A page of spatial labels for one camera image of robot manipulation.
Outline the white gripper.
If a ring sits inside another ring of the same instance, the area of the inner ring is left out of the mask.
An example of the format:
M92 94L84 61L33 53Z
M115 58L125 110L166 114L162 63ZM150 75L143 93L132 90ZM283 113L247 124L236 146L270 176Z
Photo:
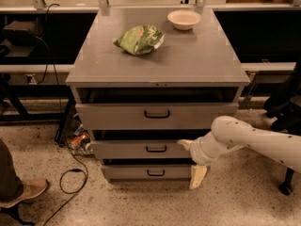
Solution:
M191 167L190 189L196 189L201 185L208 171L206 166L211 165L219 155L233 150L233 146L217 141L213 135L198 137L194 141L180 139L177 143L186 151L190 150L192 159L198 164Z

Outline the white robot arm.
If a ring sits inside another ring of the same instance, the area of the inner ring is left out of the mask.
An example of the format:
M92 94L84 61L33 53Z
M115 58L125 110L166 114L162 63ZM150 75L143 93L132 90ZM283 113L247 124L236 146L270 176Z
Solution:
M211 131L197 139L178 141L191 155L195 165L191 167L190 188L201 185L210 165L219 155L244 147L261 153L287 167L284 182L279 190L284 195L293 192L295 171L301 171L301 137L252 127L249 123L230 116L217 117Z

